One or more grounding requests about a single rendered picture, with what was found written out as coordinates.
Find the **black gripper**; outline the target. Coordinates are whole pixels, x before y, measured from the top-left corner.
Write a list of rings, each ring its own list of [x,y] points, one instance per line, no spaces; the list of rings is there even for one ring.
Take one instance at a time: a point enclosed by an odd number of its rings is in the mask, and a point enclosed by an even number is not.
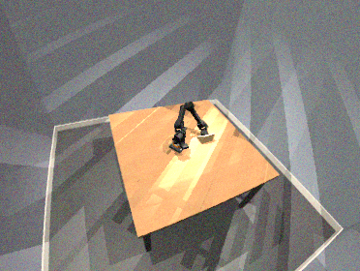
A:
[[[181,142],[180,142],[180,143],[178,142],[179,147],[181,147],[182,150],[185,150],[185,149],[188,149],[188,148],[189,148],[188,143],[185,142],[185,141],[186,141],[185,137],[186,137],[186,136],[184,136],[184,137],[181,139]]]

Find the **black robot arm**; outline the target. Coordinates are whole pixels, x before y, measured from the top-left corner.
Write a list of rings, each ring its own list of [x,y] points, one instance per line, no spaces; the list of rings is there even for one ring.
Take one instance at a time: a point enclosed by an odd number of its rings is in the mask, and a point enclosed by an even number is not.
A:
[[[206,124],[204,120],[202,120],[197,112],[195,111],[195,105],[193,102],[186,102],[183,105],[180,105],[180,110],[178,114],[178,118],[174,123],[174,138],[172,139],[174,144],[178,144],[181,142],[181,139],[186,135],[187,128],[184,127],[184,115],[185,111],[188,110],[192,116],[194,117],[195,121],[197,122],[197,126],[200,129],[200,133],[202,136],[209,135],[208,128],[209,126]],[[180,129],[180,130],[178,130]]]

